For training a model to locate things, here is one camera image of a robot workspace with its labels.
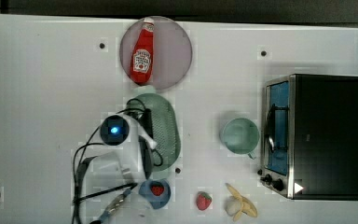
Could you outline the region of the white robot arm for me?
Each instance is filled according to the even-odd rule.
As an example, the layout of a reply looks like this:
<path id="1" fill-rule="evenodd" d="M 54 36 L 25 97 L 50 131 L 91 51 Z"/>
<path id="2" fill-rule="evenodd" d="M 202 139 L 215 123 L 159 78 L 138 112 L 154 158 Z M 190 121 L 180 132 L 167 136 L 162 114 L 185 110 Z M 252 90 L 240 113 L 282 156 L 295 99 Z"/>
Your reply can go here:
<path id="1" fill-rule="evenodd" d="M 158 143 L 126 114 L 107 117 L 73 159 L 71 224 L 107 224 L 153 173 Z"/>

